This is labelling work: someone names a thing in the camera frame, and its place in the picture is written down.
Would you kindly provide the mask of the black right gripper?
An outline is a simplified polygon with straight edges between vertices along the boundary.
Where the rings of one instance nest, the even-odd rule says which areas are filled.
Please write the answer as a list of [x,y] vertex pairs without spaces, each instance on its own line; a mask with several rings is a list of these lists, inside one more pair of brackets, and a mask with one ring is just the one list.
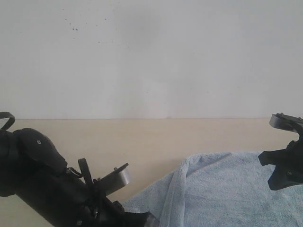
[[278,191],[303,184],[303,137],[291,141],[286,149],[263,151],[258,155],[262,166],[276,166],[268,180],[269,188]]

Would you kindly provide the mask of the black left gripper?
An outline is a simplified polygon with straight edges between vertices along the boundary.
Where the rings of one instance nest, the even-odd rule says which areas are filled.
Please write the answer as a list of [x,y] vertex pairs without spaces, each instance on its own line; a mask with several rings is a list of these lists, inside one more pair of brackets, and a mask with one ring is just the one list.
[[119,202],[111,202],[101,189],[91,190],[89,202],[78,218],[79,227],[150,227],[151,225],[150,212],[126,212]]

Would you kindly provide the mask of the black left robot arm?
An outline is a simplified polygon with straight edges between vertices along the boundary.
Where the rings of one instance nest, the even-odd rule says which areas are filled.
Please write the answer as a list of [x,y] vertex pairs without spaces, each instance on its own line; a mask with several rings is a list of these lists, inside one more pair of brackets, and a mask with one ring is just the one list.
[[17,195],[55,227],[152,227],[149,212],[126,212],[108,195],[129,184],[127,165],[103,178],[91,177],[87,161],[67,166],[42,133],[24,128],[0,132],[0,195]]

